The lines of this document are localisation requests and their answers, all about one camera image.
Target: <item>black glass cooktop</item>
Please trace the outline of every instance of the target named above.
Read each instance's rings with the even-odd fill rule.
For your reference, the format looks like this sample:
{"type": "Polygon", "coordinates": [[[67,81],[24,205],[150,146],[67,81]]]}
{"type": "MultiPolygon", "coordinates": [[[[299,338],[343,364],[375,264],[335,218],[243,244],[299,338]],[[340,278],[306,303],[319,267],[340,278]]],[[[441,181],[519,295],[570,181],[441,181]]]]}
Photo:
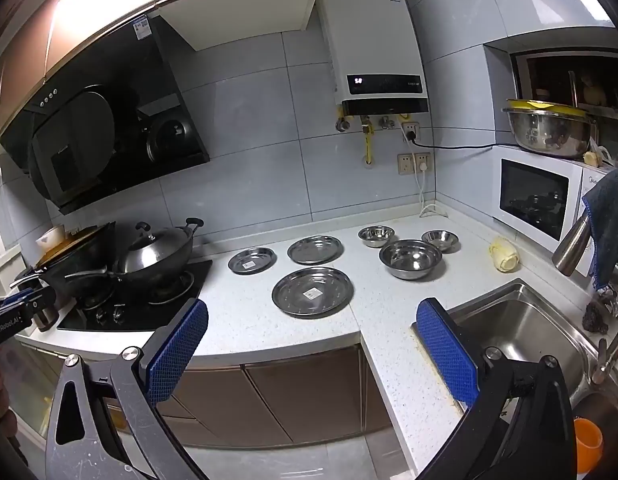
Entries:
{"type": "Polygon", "coordinates": [[[198,298],[211,260],[187,264],[173,282],[149,291],[104,287],[99,297],[79,298],[56,326],[59,330],[142,332],[166,325],[185,301],[198,298]]]}

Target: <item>blue gripper pad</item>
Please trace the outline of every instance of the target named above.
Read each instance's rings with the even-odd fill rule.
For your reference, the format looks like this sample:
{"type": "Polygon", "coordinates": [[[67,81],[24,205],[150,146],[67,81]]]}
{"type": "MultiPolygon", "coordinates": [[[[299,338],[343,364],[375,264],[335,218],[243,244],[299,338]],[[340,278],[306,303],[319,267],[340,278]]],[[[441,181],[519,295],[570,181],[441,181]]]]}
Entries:
{"type": "Polygon", "coordinates": [[[185,371],[209,325],[207,305],[196,300],[178,328],[147,368],[147,400],[167,400],[185,371]]]}
{"type": "Polygon", "coordinates": [[[418,305],[416,324],[420,339],[454,399],[472,406],[478,397],[478,372],[458,339],[427,300],[418,305]]]}

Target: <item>shelf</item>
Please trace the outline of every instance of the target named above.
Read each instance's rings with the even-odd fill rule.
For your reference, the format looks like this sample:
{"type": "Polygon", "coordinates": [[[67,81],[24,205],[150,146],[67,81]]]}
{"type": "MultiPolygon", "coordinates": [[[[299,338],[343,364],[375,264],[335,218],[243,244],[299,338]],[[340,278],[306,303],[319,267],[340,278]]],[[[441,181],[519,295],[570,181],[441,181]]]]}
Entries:
{"type": "Polygon", "coordinates": [[[592,115],[596,115],[599,117],[606,117],[608,119],[615,119],[618,121],[618,108],[609,108],[608,106],[587,105],[584,103],[579,103],[578,108],[582,108],[583,110],[586,110],[592,115]]]}

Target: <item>stove knob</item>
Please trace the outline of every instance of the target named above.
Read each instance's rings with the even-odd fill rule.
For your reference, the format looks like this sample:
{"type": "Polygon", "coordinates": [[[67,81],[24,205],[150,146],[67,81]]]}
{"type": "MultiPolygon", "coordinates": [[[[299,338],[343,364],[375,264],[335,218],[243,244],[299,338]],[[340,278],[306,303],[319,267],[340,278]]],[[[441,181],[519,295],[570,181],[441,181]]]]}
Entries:
{"type": "Polygon", "coordinates": [[[123,314],[125,314],[125,311],[122,309],[122,307],[117,306],[113,310],[113,320],[118,324],[122,324],[125,320],[123,314]]]}
{"type": "Polygon", "coordinates": [[[101,325],[104,325],[107,322],[107,313],[105,309],[99,308],[96,310],[96,321],[101,325]]]}

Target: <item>black cable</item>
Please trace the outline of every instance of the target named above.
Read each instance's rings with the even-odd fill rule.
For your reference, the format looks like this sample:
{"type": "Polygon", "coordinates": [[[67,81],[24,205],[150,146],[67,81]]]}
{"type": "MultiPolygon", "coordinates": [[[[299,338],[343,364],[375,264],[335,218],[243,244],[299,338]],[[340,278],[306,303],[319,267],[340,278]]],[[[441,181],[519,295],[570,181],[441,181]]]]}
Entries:
{"type": "Polygon", "coordinates": [[[494,146],[519,147],[518,144],[512,144],[510,142],[494,142],[493,144],[481,144],[480,146],[428,146],[426,144],[418,144],[413,140],[411,142],[419,148],[429,148],[430,150],[483,150],[484,148],[493,148],[494,146]]]}

